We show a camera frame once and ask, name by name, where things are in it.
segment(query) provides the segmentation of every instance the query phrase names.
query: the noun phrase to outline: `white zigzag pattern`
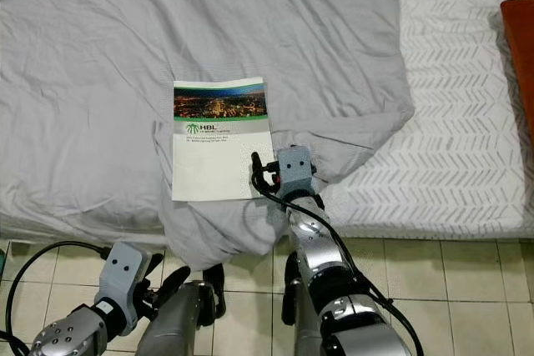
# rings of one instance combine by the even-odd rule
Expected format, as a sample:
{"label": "white zigzag pattern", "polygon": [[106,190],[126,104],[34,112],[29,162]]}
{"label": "white zigzag pattern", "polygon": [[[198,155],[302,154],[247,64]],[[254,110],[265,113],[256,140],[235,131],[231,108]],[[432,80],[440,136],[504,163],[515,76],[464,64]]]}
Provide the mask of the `white zigzag pattern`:
{"label": "white zigzag pattern", "polygon": [[502,1],[400,0],[416,115],[325,190],[344,233],[534,236],[534,161]]}

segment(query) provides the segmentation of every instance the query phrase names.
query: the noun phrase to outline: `booklet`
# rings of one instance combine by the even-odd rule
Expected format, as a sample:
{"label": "booklet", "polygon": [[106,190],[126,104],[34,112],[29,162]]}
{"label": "booklet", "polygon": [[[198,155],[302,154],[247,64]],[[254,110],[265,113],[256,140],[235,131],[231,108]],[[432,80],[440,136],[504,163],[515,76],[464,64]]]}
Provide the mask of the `booklet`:
{"label": "booklet", "polygon": [[174,82],[173,200],[257,198],[254,151],[274,160],[263,78]]}

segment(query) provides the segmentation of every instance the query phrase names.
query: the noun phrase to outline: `orange pillow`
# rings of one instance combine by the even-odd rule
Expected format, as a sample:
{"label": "orange pillow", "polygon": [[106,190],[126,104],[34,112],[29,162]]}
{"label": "orange pillow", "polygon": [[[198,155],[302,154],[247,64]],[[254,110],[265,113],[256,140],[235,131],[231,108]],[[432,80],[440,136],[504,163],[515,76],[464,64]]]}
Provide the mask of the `orange pillow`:
{"label": "orange pillow", "polygon": [[534,145],[534,0],[506,0],[501,11]]}

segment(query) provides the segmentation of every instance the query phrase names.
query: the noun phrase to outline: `gray bedsheet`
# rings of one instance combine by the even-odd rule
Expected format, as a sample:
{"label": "gray bedsheet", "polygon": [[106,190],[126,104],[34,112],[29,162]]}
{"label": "gray bedsheet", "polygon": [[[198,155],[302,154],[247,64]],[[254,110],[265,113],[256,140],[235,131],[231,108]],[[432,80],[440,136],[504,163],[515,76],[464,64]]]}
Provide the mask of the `gray bedsheet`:
{"label": "gray bedsheet", "polygon": [[172,82],[262,76],[275,148],[318,184],[413,113],[399,0],[0,0],[0,229],[157,243],[193,268],[266,253],[264,200],[170,201]]}

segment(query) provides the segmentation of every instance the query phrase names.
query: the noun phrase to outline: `black cable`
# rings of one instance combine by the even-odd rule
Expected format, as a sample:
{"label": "black cable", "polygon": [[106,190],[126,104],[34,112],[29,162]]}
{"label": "black cable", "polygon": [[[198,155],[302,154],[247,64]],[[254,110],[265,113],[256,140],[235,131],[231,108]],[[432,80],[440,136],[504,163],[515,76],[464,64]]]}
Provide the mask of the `black cable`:
{"label": "black cable", "polygon": [[349,264],[350,269],[352,270],[353,274],[356,276],[357,279],[359,279],[361,282],[363,282],[370,291],[372,291],[374,294],[370,293],[371,298],[378,303],[380,306],[382,306],[385,310],[391,313],[392,316],[394,316],[399,323],[401,323],[408,334],[411,336],[411,339],[414,342],[414,345],[416,346],[416,354],[417,356],[424,356],[423,347],[421,345],[421,341],[417,337],[417,333],[414,330],[413,326],[411,325],[410,321],[406,316],[396,307],[393,305],[393,299],[389,299],[382,292],[356,267],[354,263],[354,259],[352,258],[352,255],[349,252],[349,249],[345,246],[345,243],[343,242],[343,239],[341,239],[340,235],[335,231],[335,229],[319,214],[313,213],[307,208],[303,208],[299,206],[298,204],[294,204],[292,202],[287,202],[282,198],[279,198],[276,195],[273,195],[272,193],[269,193],[262,189],[262,187],[258,184],[258,176],[260,174],[263,174],[263,171],[256,170],[252,173],[251,181],[254,188],[263,196],[265,196],[267,199],[272,200],[273,202],[276,202],[278,204],[281,204],[282,206],[285,206],[287,208],[292,208],[298,212],[301,212],[303,214],[306,214],[307,216],[312,217],[314,220],[321,223],[323,226],[325,226],[326,229],[328,229],[330,235],[334,239],[334,242],[341,248],[341,252],[343,253],[345,260]]}
{"label": "black cable", "polygon": [[13,326],[11,323],[11,318],[13,314],[13,300],[15,299],[15,291],[17,291],[17,286],[20,283],[20,280],[22,279],[24,273],[26,273],[26,270],[32,265],[33,262],[35,262],[39,257],[41,257],[43,254],[45,254],[47,251],[52,250],[54,248],[60,248],[62,246],[79,246],[80,248],[87,248],[94,250],[98,254],[100,254],[101,258],[106,259],[109,255],[110,248],[108,247],[99,247],[96,245],[92,245],[91,243],[84,243],[79,241],[62,241],[53,243],[51,245],[45,246],[38,252],[36,252],[24,265],[23,267],[18,271],[17,275],[15,276],[15,279],[13,280],[13,283],[11,284],[11,288],[9,289],[8,294],[8,300],[6,302],[6,336],[11,338],[13,337],[13,341],[9,341],[9,346],[11,347],[11,350],[13,351],[13,354],[15,356],[26,356],[30,353],[30,350],[28,349],[28,346],[26,346],[25,343],[23,343],[20,339],[16,338],[13,335]]}

